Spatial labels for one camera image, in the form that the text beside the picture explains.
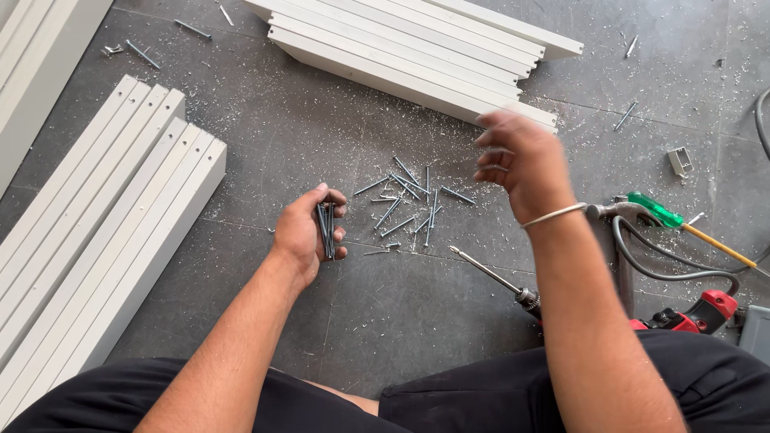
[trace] hand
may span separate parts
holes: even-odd
[[[316,189],[308,191],[294,203],[283,210],[276,224],[273,248],[270,256],[278,257],[284,264],[296,267],[297,276],[301,279],[302,289],[309,286],[318,274],[318,266],[326,258],[323,249],[321,232],[318,227],[316,205],[325,201],[334,202],[334,217],[342,218],[347,211],[347,198],[340,191],[331,190],[325,183]],[[341,242],[345,230],[340,226],[334,227],[333,238]],[[344,259],[347,248],[336,247],[334,258]]]
[[[559,139],[524,117],[498,110],[479,117],[487,131],[476,139],[479,147],[497,147],[478,160],[474,179],[501,185],[508,192],[519,223],[575,204]],[[484,168],[496,164],[505,169]]]

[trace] power cord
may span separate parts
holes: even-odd
[[[756,124],[757,124],[757,134],[759,134],[759,142],[762,144],[762,148],[765,151],[765,155],[767,155],[768,160],[770,160],[770,142],[768,141],[768,138],[765,135],[765,123],[762,121],[762,103],[765,101],[765,97],[767,97],[768,94],[770,94],[770,89],[765,90],[757,98],[757,102],[755,104],[755,111],[754,111],[754,120],[756,121]],[[665,274],[656,274],[651,270],[646,269],[641,264],[639,264],[639,262],[637,262],[636,259],[634,259],[634,257],[631,255],[631,252],[628,250],[628,247],[623,242],[623,237],[621,236],[621,226],[627,229],[631,234],[633,234],[637,239],[639,239],[645,246],[647,246],[651,250],[656,251],[660,254],[663,254],[664,256],[670,259],[684,263],[688,266],[702,269],[703,271],[694,272],[692,274],[665,275]],[[738,293],[738,288],[739,288],[738,278],[735,276],[735,274],[749,269],[748,266],[741,266],[733,269],[724,269],[720,267],[706,266],[704,264],[700,264],[698,262],[694,262],[692,260],[686,259],[682,256],[678,256],[674,253],[670,253],[658,247],[657,245],[653,244],[646,238],[644,238],[641,235],[641,233],[639,233],[636,230],[636,228],[634,228],[634,226],[622,216],[616,216],[612,220],[612,234],[615,237],[615,243],[618,245],[618,249],[623,254],[623,257],[625,257],[625,259],[628,260],[631,266],[633,266],[634,269],[639,271],[640,274],[643,274],[650,278],[654,278],[656,280],[684,281],[684,280],[694,280],[696,278],[703,278],[703,277],[724,277],[730,280],[731,282],[730,290],[728,290],[727,294],[730,296],[735,296],[735,294]],[[766,259],[768,256],[770,256],[770,245],[768,245],[768,247],[765,248],[765,250],[762,251],[755,259],[752,259],[752,261],[755,263],[759,263],[764,259]]]

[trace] hammer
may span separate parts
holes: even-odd
[[[612,218],[617,215],[624,217],[629,221],[642,220],[645,224],[653,227],[663,227],[661,221],[650,213],[647,208],[639,203],[630,203],[627,196],[615,196],[614,203],[609,206],[601,204],[592,204],[585,210],[585,216],[589,220],[599,221],[602,218]],[[621,232],[623,243],[628,245],[631,242],[631,233],[628,230]],[[629,317],[634,316],[634,275],[633,268],[623,257],[615,243],[615,251],[618,253],[618,296]]]

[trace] dark gray tile floor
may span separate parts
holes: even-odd
[[[747,253],[770,229],[762,188],[770,181],[752,101],[770,82],[770,6],[754,0],[473,0],[585,43],[578,58],[541,65],[523,80],[524,100],[553,110],[579,200],[606,203],[642,190],[686,217],[705,212],[703,231]],[[234,26],[224,19],[223,6]],[[178,18],[213,34],[180,29]],[[381,240],[371,227],[387,207],[378,191],[352,200],[344,221],[350,257],[324,264],[286,323],[273,364],[301,378],[373,397],[388,384],[542,344],[510,294],[457,260],[457,245],[515,284],[534,286],[534,262],[503,191],[470,179],[479,151],[473,126],[291,59],[238,0],[115,0],[21,169],[0,200],[0,239],[45,184],[123,74],[176,87],[187,118],[229,144],[219,189],[112,352],[188,357],[266,254],[281,209],[320,181],[348,196],[396,169],[398,155],[422,180],[477,201],[440,196],[444,210],[429,247],[405,230]],[[628,43],[639,35],[633,55]],[[132,53],[107,59],[104,45],[131,39],[163,68]],[[725,58],[723,66],[715,64]],[[612,130],[632,101],[639,108]],[[665,153],[687,146],[696,171],[678,179]],[[384,192],[390,186],[384,186]],[[409,200],[385,223],[427,217]],[[596,223],[608,263],[606,223]],[[645,230],[655,243],[705,263],[729,265],[702,242]],[[399,253],[363,256],[386,241]],[[634,245],[659,272],[684,272]],[[742,274],[743,303],[770,305],[768,281]],[[662,283],[637,277],[638,317],[686,308],[723,280]],[[719,337],[735,341],[726,330]]]

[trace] black shorts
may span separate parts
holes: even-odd
[[[770,431],[770,367],[717,338],[640,331],[692,431]],[[59,385],[5,430],[130,432],[184,360],[154,358],[87,371]],[[543,348],[393,386],[380,416],[279,371],[267,373],[258,432],[347,433],[564,431]]]

